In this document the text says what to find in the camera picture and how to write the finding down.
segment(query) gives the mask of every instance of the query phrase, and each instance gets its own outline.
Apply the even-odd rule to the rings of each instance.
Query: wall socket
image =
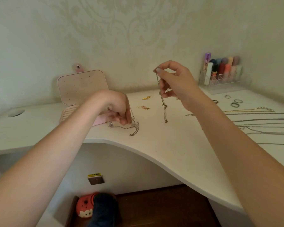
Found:
[[[89,174],[87,176],[88,180],[89,180],[89,183],[91,185],[97,185],[97,184],[102,184],[104,183],[104,179],[103,179],[103,176],[102,174],[100,173],[97,173],[97,174]]]

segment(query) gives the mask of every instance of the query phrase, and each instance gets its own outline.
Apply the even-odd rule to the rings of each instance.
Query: pink jewelry box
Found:
[[[57,82],[62,103],[68,106],[62,112],[59,123],[69,117],[93,93],[99,90],[108,90],[104,73],[100,70],[61,76]],[[101,113],[97,116],[93,126],[105,122],[109,122],[109,120],[105,114]]]

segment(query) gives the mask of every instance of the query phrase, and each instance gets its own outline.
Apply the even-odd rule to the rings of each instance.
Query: wooden floor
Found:
[[[116,227],[220,227],[207,198],[185,185],[116,197],[120,209]],[[83,227],[88,222],[73,213],[66,226]]]

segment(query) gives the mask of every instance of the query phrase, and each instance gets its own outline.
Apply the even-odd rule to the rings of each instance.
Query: desk surface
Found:
[[[264,106],[276,112],[284,112],[283,104],[249,90],[228,94],[231,96],[230,99],[224,97],[225,93],[207,95],[211,99],[218,100],[218,106],[223,111],[234,110],[230,103],[234,99],[241,99],[244,102],[240,105],[240,109]],[[149,95],[151,97],[148,100],[142,100]],[[127,130],[110,128],[108,123],[105,123],[92,127],[84,140],[85,143],[108,143],[137,153],[158,164],[204,196],[231,209],[242,211],[242,206],[201,126],[194,116],[185,116],[190,112],[183,108],[180,100],[173,97],[165,100],[168,105],[168,123],[165,123],[158,90],[131,93],[128,94],[128,98],[136,121],[140,123],[139,132],[135,136],[129,136],[134,128]],[[143,105],[150,109],[137,107]],[[8,112],[0,116],[0,154],[21,151],[23,147],[33,146],[58,125],[65,107],[62,103],[24,107],[25,112],[19,116],[8,117]],[[245,120],[284,118],[284,115],[230,115],[229,117],[231,120]],[[268,122],[284,121],[264,120],[237,124]],[[262,129],[266,132],[284,132],[284,128]],[[284,143],[284,136],[280,135],[249,136],[258,143]],[[261,144],[261,146],[284,165],[284,145]]]

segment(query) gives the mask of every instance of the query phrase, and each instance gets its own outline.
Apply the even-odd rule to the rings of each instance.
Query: ring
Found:
[[[243,101],[240,100],[240,99],[234,99],[234,102],[235,102],[235,103],[243,103]]]
[[[239,105],[238,103],[232,102],[232,103],[231,103],[231,106],[232,106],[232,107],[239,107],[240,105]]]

